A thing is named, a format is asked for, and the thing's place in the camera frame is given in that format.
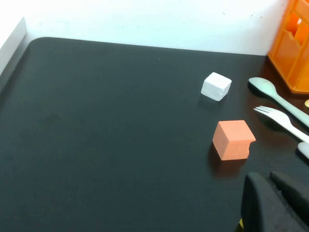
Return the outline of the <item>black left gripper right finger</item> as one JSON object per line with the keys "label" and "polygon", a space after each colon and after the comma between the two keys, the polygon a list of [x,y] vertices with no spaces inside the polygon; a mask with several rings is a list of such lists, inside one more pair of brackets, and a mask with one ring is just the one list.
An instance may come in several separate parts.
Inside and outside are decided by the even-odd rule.
{"label": "black left gripper right finger", "polygon": [[291,216],[304,229],[309,228],[309,188],[288,174],[271,172],[270,181]]}

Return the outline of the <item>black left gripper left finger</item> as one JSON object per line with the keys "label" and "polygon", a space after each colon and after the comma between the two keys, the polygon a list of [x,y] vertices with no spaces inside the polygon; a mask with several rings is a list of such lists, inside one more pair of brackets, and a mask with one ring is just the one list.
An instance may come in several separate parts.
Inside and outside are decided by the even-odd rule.
{"label": "black left gripper left finger", "polygon": [[245,232],[303,232],[278,196],[270,177],[248,173],[244,181],[241,218]]}

